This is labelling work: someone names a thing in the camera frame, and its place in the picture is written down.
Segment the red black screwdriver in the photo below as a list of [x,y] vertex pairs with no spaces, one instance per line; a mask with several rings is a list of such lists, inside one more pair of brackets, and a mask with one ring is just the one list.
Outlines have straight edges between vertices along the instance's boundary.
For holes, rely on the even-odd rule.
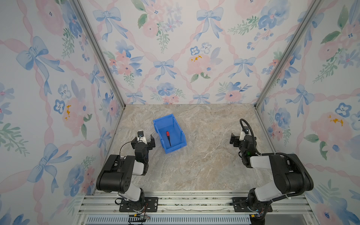
[[168,139],[169,145],[170,145],[170,147],[171,147],[171,146],[172,146],[172,144],[171,144],[171,138],[170,138],[170,133],[169,133],[169,131],[166,131],[166,136],[167,136],[167,139]]

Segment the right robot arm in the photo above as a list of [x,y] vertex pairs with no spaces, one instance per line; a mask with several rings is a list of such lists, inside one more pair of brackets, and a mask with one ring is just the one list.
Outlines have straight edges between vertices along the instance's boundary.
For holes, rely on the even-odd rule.
[[235,208],[256,213],[268,211],[273,202],[302,195],[314,188],[314,182],[296,154],[262,153],[256,151],[257,138],[231,134],[230,144],[239,148],[243,165],[252,169],[271,170],[273,180],[253,188],[245,199],[232,199]]

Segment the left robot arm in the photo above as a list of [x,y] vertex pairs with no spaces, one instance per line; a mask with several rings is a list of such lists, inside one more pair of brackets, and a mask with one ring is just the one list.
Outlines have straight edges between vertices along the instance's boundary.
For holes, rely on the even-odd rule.
[[134,185],[132,176],[144,176],[149,168],[149,151],[156,147],[155,139],[150,136],[147,141],[143,131],[139,131],[137,137],[131,142],[134,156],[110,155],[105,162],[96,181],[96,188],[106,193],[115,192],[121,197],[121,212],[141,212],[146,209],[144,191]]

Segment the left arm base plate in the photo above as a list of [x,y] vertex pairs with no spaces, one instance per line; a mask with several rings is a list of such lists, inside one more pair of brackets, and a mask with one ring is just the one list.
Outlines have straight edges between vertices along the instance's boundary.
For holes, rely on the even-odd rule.
[[157,210],[158,197],[141,197],[137,202],[122,200],[119,204],[119,212],[141,213]]

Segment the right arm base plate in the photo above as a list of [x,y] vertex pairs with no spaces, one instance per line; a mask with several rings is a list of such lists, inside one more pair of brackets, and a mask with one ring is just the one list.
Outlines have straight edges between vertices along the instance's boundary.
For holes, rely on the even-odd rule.
[[247,197],[232,197],[232,202],[229,205],[233,206],[235,212],[262,213],[267,204],[256,200],[248,200]]

